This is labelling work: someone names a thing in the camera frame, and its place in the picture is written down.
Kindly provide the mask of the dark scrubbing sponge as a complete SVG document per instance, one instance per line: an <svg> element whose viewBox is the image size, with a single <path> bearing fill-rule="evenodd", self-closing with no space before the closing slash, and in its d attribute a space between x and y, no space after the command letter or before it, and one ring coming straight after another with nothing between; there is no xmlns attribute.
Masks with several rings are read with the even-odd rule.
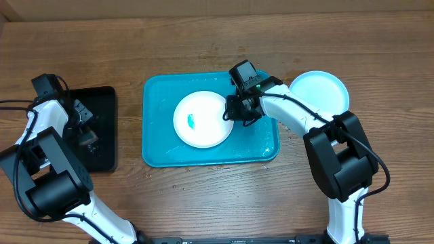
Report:
<svg viewBox="0 0 434 244"><path fill-rule="evenodd" d="M98 140L94 131L90 130L79 136L79 145L87 146Z"/></svg>

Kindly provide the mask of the white plate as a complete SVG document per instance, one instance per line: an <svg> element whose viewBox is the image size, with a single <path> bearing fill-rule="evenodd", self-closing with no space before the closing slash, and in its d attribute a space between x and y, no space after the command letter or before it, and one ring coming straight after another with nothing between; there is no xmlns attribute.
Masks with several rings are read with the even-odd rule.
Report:
<svg viewBox="0 0 434 244"><path fill-rule="evenodd" d="M173 124L177 136L189 146L211 148L232 132L234 122L225 121L225 99L212 91L196 91L177 105Z"/></svg>

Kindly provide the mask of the light blue plate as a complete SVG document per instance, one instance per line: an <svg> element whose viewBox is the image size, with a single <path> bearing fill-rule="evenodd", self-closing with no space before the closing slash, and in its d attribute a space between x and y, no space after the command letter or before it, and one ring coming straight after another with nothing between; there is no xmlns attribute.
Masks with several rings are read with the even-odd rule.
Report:
<svg viewBox="0 0 434 244"><path fill-rule="evenodd" d="M320 110L340 115L349 109L350 97L344 83L325 71L305 72L295 78L290 91Z"/></svg>

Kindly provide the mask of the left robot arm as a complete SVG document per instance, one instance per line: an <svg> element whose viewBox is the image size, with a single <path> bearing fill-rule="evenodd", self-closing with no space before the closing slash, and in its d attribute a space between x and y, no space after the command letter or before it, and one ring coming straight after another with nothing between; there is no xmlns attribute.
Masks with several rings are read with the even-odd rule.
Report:
<svg viewBox="0 0 434 244"><path fill-rule="evenodd" d="M94 192L90 175L117 168L116 128L114 98L36 100L23 135L1 153L24 214L68 222L97 243L148 243Z"/></svg>

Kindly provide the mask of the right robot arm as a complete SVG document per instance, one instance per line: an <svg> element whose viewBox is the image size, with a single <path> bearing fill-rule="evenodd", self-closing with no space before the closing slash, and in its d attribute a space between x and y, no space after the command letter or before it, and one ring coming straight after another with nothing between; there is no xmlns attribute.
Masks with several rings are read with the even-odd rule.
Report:
<svg viewBox="0 0 434 244"><path fill-rule="evenodd" d="M261 117L283 123L304 141L313 179L328 198L324 243L368 243L363 204L381 164L355 114L337 98L347 98L341 81L308 84L306 96L277 77L232 75L237 89L226 98L224 119L249 126Z"/></svg>

